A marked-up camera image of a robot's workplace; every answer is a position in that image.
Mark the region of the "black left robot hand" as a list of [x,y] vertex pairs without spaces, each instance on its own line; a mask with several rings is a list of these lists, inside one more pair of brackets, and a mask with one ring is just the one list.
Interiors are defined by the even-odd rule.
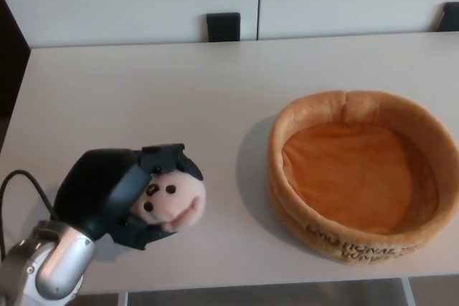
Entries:
[[182,143],[84,153],[58,189],[57,218],[93,241],[144,250],[198,222],[204,177]]

